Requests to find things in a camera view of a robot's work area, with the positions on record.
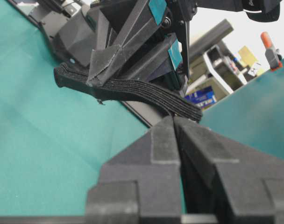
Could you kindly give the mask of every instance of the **gray plastic part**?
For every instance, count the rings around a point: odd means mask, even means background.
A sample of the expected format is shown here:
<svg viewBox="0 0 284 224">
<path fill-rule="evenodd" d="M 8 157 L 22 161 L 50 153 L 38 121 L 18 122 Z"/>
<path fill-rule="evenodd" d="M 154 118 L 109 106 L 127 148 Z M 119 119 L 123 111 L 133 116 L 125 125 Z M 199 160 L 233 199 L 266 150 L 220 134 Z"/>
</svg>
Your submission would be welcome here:
<svg viewBox="0 0 284 224">
<path fill-rule="evenodd" d="M 98 184 L 88 192 L 85 218 L 87 224 L 138 224 L 137 184 Z"/>
<path fill-rule="evenodd" d="M 271 69 L 276 69 L 280 66 L 280 60 L 275 49 L 269 48 L 265 52 L 265 56 L 270 64 Z"/>
<path fill-rule="evenodd" d="M 42 26 L 42 30 L 50 43 L 53 42 L 54 37 L 59 32 L 59 30 L 67 23 L 67 21 L 67 17 L 65 17 L 63 14 L 59 14 L 54 11 L 50 12 L 41 20 L 40 25 Z"/>
<path fill-rule="evenodd" d="M 99 183 L 137 182 L 142 224 L 180 223 L 180 160 L 176 142 L 173 119 L 167 117 L 102 166 Z"/>
<path fill-rule="evenodd" d="M 198 212 L 213 212 L 220 207 L 223 214 L 218 215 L 231 224 L 273 224 L 274 219 L 284 220 L 284 161 L 195 122 L 178 117 L 174 120 L 185 160 L 182 163 L 186 175 L 194 180 L 189 182 L 183 177 L 187 181 L 185 194 L 194 200 Z"/>
</svg>

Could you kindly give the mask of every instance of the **black strap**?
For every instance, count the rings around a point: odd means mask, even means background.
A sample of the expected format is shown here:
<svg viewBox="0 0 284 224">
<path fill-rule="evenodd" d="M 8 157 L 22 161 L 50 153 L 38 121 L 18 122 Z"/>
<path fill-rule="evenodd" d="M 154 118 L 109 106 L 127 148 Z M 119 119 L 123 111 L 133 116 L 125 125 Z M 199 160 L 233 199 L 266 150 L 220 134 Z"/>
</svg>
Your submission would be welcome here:
<svg viewBox="0 0 284 224">
<path fill-rule="evenodd" d="M 137 80 L 109 79 L 101 87 L 89 86 L 88 71 L 77 71 L 63 63 L 54 69 L 59 87 L 68 87 L 94 96 L 99 101 L 139 101 L 154 105 L 168 115 L 177 115 L 199 122 L 202 111 L 193 103 L 155 84 Z"/>
</svg>

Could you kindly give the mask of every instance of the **teal mat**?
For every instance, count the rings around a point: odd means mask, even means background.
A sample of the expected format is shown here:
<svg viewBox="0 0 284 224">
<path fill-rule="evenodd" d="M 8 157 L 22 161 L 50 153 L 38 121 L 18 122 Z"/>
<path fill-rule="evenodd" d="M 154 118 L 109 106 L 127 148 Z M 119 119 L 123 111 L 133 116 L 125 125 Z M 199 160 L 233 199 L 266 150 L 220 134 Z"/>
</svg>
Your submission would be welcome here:
<svg viewBox="0 0 284 224">
<path fill-rule="evenodd" d="M 284 160 L 284 67 L 205 111 L 201 125 Z"/>
<path fill-rule="evenodd" d="M 101 164 L 147 130 L 118 102 L 59 89 L 56 65 L 0 0 L 0 216 L 83 215 Z"/>
</svg>

